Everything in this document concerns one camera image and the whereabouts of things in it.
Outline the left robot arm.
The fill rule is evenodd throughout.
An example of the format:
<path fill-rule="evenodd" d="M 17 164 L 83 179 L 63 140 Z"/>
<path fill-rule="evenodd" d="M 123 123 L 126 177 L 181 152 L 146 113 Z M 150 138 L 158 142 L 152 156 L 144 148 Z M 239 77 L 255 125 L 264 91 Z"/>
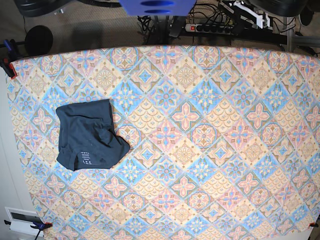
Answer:
<path fill-rule="evenodd" d="M 273 30 L 273 17 L 254 7 L 248 0 L 221 0 L 218 8 L 234 21 L 234 35 L 250 28 Z"/>

